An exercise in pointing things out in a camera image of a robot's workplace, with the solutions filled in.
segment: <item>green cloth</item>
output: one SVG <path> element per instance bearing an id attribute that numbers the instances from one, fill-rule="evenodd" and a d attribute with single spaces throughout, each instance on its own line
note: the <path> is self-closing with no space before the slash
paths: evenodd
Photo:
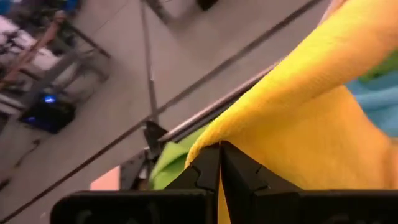
<path id="1" fill-rule="evenodd" d="M 207 125 L 185 137 L 179 143 L 168 142 L 165 145 L 149 177 L 152 189 L 164 189 L 182 173 L 189 149 L 206 128 Z"/>
<path id="2" fill-rule="evenodd" d="M 390 56 L 387 59 L 385 59 L 380 65 L 376 66 L 376 68 L 370 70 L 367 74 L 361 76 L 359 80 L 367 83 L 375 78 L 379 78 L 380 76 L 387 75 L 390 72 L 397 70 L 398 70 L 398 50 L 390 54 Z"/>

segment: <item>metal rod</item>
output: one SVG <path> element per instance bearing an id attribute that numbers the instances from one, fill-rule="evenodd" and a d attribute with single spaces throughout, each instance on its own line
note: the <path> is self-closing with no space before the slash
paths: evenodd
<path id="1" fill-rule="evenodd" d="M 79 73 L 84 69 L 83 67 L 84 65 L 80 64 L 79 62 L 76 63 L 76 68 L 75 71 L 73 71 L 72 75 L 70 76 L 70 78 L 65 81 L 64 83 L 62 83 L 60 86 L 56 87 L 56 89 L 54 89 L 54 93 L 58 94 L 61 91 L 64 91 L 66 88 L 68 88 L 74 81 L 76 81 L 76 79 L 79 78 Z"/>
<path id="2" fill-rule="evenodd" d="M 30 91 L 26 93 L 20 102 L 30 106 L 40 95 L 41 91 L 48 87 L 64 70 L 66 70 L 78 58 L 78 53 L 74 50 L 66 53 L 52 68 L 44 71 L 42 79 L 36 82 Z"/>
<path id="3" fill-rule="evenodd" d="M 28 70 L 26 70 L 26 69 L 24 69 L 24 68 L 21 69 L 20 72 L 21 72 L 22 74 L 28 76 L 29 78 L 35 80 L 35 81 L 39 81 L 39 80 L 41 79 L 39 76 L 37 76 L 37 75 L 34 74 L 33 72 L 30 72 L 30 71 L 28 71 Z M 49 87 L 52 88 L 52 89 L 56 89 L 56 86 L 54 86 L 53 84 L 50 84 Z M 60 94 L 65 95 L 65 96 L 68 96 L 68 93 L 65 92 L 65 91 L 63 91 L 63 90 L 60 91 Z"/>
<path id="4" fill-rule="evenodd" d="M 144 1 L 145 0 L 140 1 L 140 10 L 141 10 L 142 33 L 144 36 L 145 64 L 146 64 L 147 83 L 149 90 L 150 113 L 153 114 L 152 120 L 158 123 L 159 115 L 155 113 L 155 111 L 157 110 L 157 99 L 156 99 L 154 75 L 152 73 L 152 48 L 151 48 L 152 46 L 150 44 L 150 33 L 149 33 L 149 26 L 148 26 Z"/>
<path id="5" fill-rule="evenodd" d="M 24 109 L 24 107 L 22 105 L 17 106 L 15 104 L 12 104 L 12 103 L 10 103 L 10 101 L 4 100 L 3 97 L 0 97 L 0 104 L 4 104 L 4 105 L 9 106 L 11 108 L 17 109 L 18 111 L 22 111 Z"/>
<path id="6" fill-rule="evenodd" d="M 0 93 L 0 101 L 4 102 L 4 104 L 7 104 L 13 108 L 17 108 L 19 110 L 23 110 L 25 108 L 25 106 L 22 103 L 20 103 L 19 101 L 15 100 L 9 96 L 3 95 L 1 93 Z"/>
<path id="7" fill-rule="evenodd" d="M 15 107 L 12 107 L 11 105 L 7 105 L 4 102 L 0 102 L 0 113 L 1 114 L 7 114 L 7 115 L 15 115 L 19 114 L 21 111 Z"/>
<path id="8" fill-rule="evenodd" d="M 205 109 L 201 110 L 197 114 L 193 115 L 191 118 L 187 119 L 186 121 L 184 121 L 177 127 L 173 128 L 168 133 L 164 134 L 161 138 L 159 138 L 158 141 L 163 142 L 163 141 L 171 140 L 176 134 L 180 133 L 181 131 L 183 131 L 187 127 L 191 126 L 192 124 L 197 123 L 199 120 L 203 119 L 205 116 L 208 116 L 212 111 L 217 109 L 220 105 L 232 100 L 233 98 L 239 96 L 241 93 L 247 91 L 252 86 L 254 86 L 264 75 L 268 74 L 279 62 L 280 61 L 269 66 L 264 71 L 257 74 L 256 76 L 250 78 L 249 80 L 244 82 L 242 85 L 238 86 L 233 91 L 229 92 L 224 97 L 216 100 L 214 103 L 207 106 Z"/>
<path id="9" fill-rule="evenodd" d="M 163 7 L 159 0 L 144 0 L 144 2 L 148 4 L 148 6 L 164 24 L 167 24 L 170 21 L 170 14 L 167 12 L 165 7 Z"/>
<path id="10" fill-rule="evenodd" d="M 98 49 L 98 51 L 105 55 L 107 58 L 111 58 L 111 55 L 104 50 L 102 47 L 100 47 L 98 44 L 96 44 L 93 40 L 91 40 L 86 34 L 84 34 L 82 31 L 77 29 L 75 26 L 73 26 L 70 22 L 64 21 L 63 24 L 65 24 L 69 29 L 74 31 L 78 36 L 80 36 L 85 42 L 89 43 L 91 46 L 94 48 Z"/>

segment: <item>black device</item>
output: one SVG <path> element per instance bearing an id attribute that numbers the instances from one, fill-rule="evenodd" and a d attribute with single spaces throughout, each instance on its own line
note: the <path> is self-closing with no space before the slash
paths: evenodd
<path id="1" fill-rule="evenodd" d="M 51 224 L 217 223 L 220 180 L 232 224 L 398 223 L 396 190 L 302 190 L 229 142 L 202 149 L 165 190 L 78 192 Z"/>
<path id="2" fill-rule="evenodd" d="M 20 122 L 56 134 L 75 118 L 75 106 L 54 95 L 40 95 L 19 118 Z"/>
<path id="3" fill-rule="evenodd" d="M 197 4 L 204 11 L 209 10 L 213 5 L 215 5 L 218 0 L 197 0 Z"/>

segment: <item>metal bar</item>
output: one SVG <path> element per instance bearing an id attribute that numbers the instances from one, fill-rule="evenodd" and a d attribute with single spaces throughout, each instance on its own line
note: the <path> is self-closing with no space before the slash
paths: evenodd
<path id="1" fill-rule="evenodd" d="M 21 111 L 21 110 L 24 109 L 24 107 L 22 105 L 17 106 L 17 105 L 15 105 L 13 103 L 10 103 L 10 101 L 4 100 L 3 97 L 0 97 L 0 104 L 4 104 L 4 105 L 9 106 L 11 108 L 17 109 L 18 111 Z"/>
<path id="2" fill-rule="evenodd" d="M 221 105 L 227 103 L 228 101 L 231 101 L 232 99 L 236 98 L 237 96 L 240 96 L 240 94 L 248 91 L 251 87 L 253 87 L 264 75 L 269 73 L 277 64 L 274 63 L 267 69 L 265 69 L 263 72 L 257 74 L 256 76 L 250 78 L 248 81 L 244 82 L 242 85 L 238 86 L 235 88 L 233 91 L 225 95 L 224 97 L 216 100 L 214 103 L 211 105 L 207 106 L 205 109 L 201 110 L 197 114 L 193 115 L 191 118 L 187 119 L 177 127 L 173 128 L 170 130 L 168 133 L 163 135 L 161 138 L 159 138 L 158 141 L 170 141 L 172 138 L 175 137 L 176 134 L 180 133 L 184 129 L 188 128 L 192 124 L 195 124 L 199 122 L 199 120 L 203 119 L 205 116 L 208 116 L 210 113 L 212 113 L 214 110 L 219 108 Z"/>
<path id="3" fill-rule="evenodd" d="M 40 77 L 39 77 L 39 76 L 37 76 L 37 75 L 34 74 L 33 72 L 30 72 L 30 71 L 28 71 L 28 70 L 26 70 L 26 69 L 24 69 L 24 68 L 21 69 L 21 73 L 24 74 L 24 75 L 26 75 L 26 76 L 28 76 L 29 78 L 31 78 L 31 79 L 33 79 L 33 80 L 35 80 L 35 81 L 39 81 L 39 80 L 40 80 Z M 52 88 L 52 89 L 56 89 L 56 87 L 55 87 L 53 84 L 50 84 L 49 87 Z M 65 92 L 65 91 L 63 91 L 63 90 L 60 91 L 60 94 L 62 94 L 62 95 L 64 95 L 64 96 L 68 96 L 68 93 Z"/>
<path id="4" fill-rule="evenodd" d="M 104 50 L 102 47 L 100 47 L 98 44 L 96 44 L 93 40 L 91 40 L 86 34 L 84 34 L 82 31 L 77 29 L 75 26 L 73 26 L 70 22 L 64 21 L 64 25 L 66 25 L 69 29 L 74 31 L 78 36 L 80 36 L 85 42 L 89 43 L 91 46 L 94 48 L 98 49 L 101 54 L 105 55 L 107 58 L 111 58 L 111 55 Z"/>
<path id="5" fill-rule="evenodd" d="M 52 68 L 44 71 L 43 78 L 36 82 L 30 91 L 19 101 L 26 106 L 31 105 L 40 95 L 41 91 L 48 87 L 64 70 L 66 70 L 78 58 L 78 53 L 74 50 L 66 53 Z"/>
<path id="6" fill-rule="evenodd" d="M 15 114 L 19 114 L 20 112 L 21 111 L 19 109 L 16 109 L 15 107 L 12 107 L 5 103 L 0 103 L 0 113 L 2 113 L 2 114 L 15 115 Z"/>
<path id="7" fill-rule="evenodd" d="M 73 50 L 73 48 L 71 48 L 70 46 L 68 46 L 64 41 L 60 40 L 59 38 L 55 38 L 54 41 L 56 42 L 56 44 L 58 44 L 59 47 L 61 47 L 64 51 L 68 52 L 70 50 Z M 96 67 L 95 65 L 93 65 L 91 63 L 92 61 L 92 57 L 93 55 L 95 55 L 96 52 L 100 52 L 99 49 L 91 49 L 87 52 L 83 52 L 83 53 L 78 53 L 78 60 L 79 60 L 79 65 L 77 67 L 81 65 L 84 65 L 85 68 L 89 68 L 90 70 L 94 71 L 95 73 L 97 73 L 97 75 L 99 75 L 101 80 L 106 80 L 109 76 L 109 74 L 104 73 L 100 68 Z"/>
<path id="8" fill-rule="evenodd" d="M 170 14 L 163 7 L 159 0 L 143 0 L 153 10 L 156 16 L 164 23 L 167 24 L 170 21 Z"/>
<path id="9" fill-rule="evenodd" d="M 0 94 L 0 101 L 5 102 L 5 104 L 8 104 L 9 106 L 17 108 L 19 110 L 23 110 L 25 108 L 25 106 L 22 103 L 18 102 L 14 98 L 11 98 L 7 95 Z"/>
<path id="10" fill-rule="evenodd" d="M 58 86 L 56 89 L 54 89 L 55 94 L 59 94 L 61 91 L 65 91 L 66 88 L 68 88 L 76 79 L 79 78 L 79 73 L 84 70 L 84 65 L 77 63 L 75 71 L 73 71 L 73 74 L 71 77 L 62 83 L 60 86 Z"/>
<path id="11" fill-rule="evenodd" d="M 144 35 L 145 65 L 146 65 L 147 83 L 149 90 L 150 112 L 153 114 L 152 117 L 153 121 L 158 123 L 159 115 L 155 113 L 155 111 L 157 110 L 157 100 L 156 100 L 154 76 L 152 73 L 152 52 L 151 52 L 152 49 L 150 45 L 149 26 L 147 22 L 144 1 L 140 1 L 140 10 L 141 10 L 142 33 Z"/>
<path id="12" fill-rule="evenodd" d="M 211 111 L 211 113 L 207 114 L 202 119 L 199 119 L 197 122 L 189 124 L 187 127 L 173 134 L 168 140 L 159 141 L 159 145 L 164 146 L 169 141 L 180 142 L 181 140 L 185 139 L 187 136 L 194 133 L 198 129 L 211 123 L 214 119 L 216 119 L 219 115 L 221 115 L 224 111 L 226 111 L 243 94 L 244 92 L 242 92 L 240 95 L 237 95 L 230 100 L 227 100 L 220 107 L 215 108 L 213 111 Z"/>

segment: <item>yellow cloth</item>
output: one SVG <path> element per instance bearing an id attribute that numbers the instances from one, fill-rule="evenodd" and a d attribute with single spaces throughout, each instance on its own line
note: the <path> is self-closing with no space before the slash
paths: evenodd
<path id="1" fill-rule="evenodd" d="M 398 1 L 345 3 L 210 124 L 186 165 L 227 140 L 303 189 L 393 188 L 397 147 L 343 84 L 398 47 L 397 21 Z M 228 222 L 220 192 L 219 223 Z"/>

